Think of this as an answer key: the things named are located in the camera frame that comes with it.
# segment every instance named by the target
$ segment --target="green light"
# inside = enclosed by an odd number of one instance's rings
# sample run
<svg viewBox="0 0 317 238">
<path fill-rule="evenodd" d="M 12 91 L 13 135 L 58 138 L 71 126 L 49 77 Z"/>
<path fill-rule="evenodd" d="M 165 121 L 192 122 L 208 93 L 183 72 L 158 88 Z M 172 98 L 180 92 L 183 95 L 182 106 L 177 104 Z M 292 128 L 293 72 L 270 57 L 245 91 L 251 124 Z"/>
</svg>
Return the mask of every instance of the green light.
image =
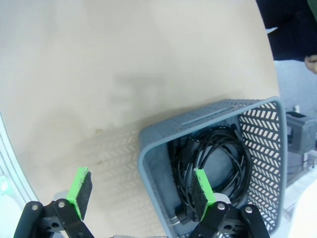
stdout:
<svg viewBox="0 0 317 238">
<path fill-rule="evenodd" d="M 5 176 L 0 177 L 0 191 L 1 192 L 10 192 L 10 186 L 8 180 L 6 180 Z"/>
<path fill-rule="evenodd" d="M 8 188 L 9 188 L 9 185 L 8 185 L 7 181 L 3 181 L 3 182 L 1 183 L 1 191 L 2 191 L 2 192 L 5 192 L 5 191 L 8 190 Z"/>
</svg>

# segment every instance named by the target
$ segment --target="gray plastic basket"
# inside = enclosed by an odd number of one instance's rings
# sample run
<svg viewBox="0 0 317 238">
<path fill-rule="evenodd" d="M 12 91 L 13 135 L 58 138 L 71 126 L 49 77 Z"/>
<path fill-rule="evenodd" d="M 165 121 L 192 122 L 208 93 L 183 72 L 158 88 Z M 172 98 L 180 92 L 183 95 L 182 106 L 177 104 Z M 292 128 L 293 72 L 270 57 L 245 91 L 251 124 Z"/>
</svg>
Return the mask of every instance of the gray plastic basket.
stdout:
<svg viewBox="0 0 317 238">
<path fill-rule="evenodd" d="M 182 225 L 175 218 L 174 209 L 181 202 L 172 176 L 167 142 L 206 127 L 230 126 L 233 123 L 240 126 L 254 162 L 246 202 L 257 205 L 270 233 L 278 228 L 287 164 L 287 128 L 283 103 L 278 97 L 263 101 L 223 100 L 148 126 L 139 134 L 139 172 L 170 238 L 186 237 L 197 223 Z M 208 176 L 207 166 L 204 169 Z"/>
</svg>

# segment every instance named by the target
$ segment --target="green gripper pad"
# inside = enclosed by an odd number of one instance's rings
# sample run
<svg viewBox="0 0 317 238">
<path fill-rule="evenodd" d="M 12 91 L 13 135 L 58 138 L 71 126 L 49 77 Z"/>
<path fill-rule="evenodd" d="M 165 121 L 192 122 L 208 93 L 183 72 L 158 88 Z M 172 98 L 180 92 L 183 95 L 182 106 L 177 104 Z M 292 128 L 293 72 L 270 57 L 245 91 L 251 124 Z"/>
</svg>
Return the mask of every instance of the green gripper pad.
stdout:
<svg viewBox="0 0 317 238">
<path fill-rule="evenodd" d="M 216 202 L 216 198 L 204 170 L 194 169 L 191 193 L 198 218 L 201 221 L 205 216 L 207 208 Z"/>
<path fill-rule="evenodd" d="M 91 182 L 91 172 L 87 167 L 78 168 L 75 180 L 66 199 L 74 205 L 81 220 L 85 217 L 92 188 L 93 184 Z"/>
</svg>

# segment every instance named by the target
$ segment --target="black cable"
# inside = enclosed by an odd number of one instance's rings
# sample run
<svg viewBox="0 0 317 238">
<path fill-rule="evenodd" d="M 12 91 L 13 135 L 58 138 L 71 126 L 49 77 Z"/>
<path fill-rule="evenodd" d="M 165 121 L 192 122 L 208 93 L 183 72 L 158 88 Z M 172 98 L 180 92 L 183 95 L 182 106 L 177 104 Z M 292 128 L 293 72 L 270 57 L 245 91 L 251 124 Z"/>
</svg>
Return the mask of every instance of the black cable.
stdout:
<svg viewBox="0 0 317 238">
<path fill-rule="evenodd" d="M 178 138 L 170 142 L 168 148 L 177 192 L 187 211 L 196 215 L 190 191 L 190 174 L 195 168 L 203 169 L 211 154 L 218 149 L 230 158 L 232 173 L 229 179 L 212 189 L 227 194 L 234 206 L 243 201 L 252 175 L 252 159 L 235 124 L 231 127 L 217 126 L 195 136 Z"/>
</svg>

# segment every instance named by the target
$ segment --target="gray floor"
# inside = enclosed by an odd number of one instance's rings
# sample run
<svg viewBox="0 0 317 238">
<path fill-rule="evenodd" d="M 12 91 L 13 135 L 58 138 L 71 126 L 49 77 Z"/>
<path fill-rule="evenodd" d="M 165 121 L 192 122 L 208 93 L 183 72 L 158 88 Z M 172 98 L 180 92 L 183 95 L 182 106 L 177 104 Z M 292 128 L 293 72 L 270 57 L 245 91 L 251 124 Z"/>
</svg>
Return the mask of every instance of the gray floor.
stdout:
<svg viewBox="0 0 317 238">
<path fill-rule="evenodd" d="M 308 71 L 303 62 L 275 61 L 281 98 L 286 110 L 299 105 L 301 113 L 317 118 L 317 75 Z"/>
</svg>

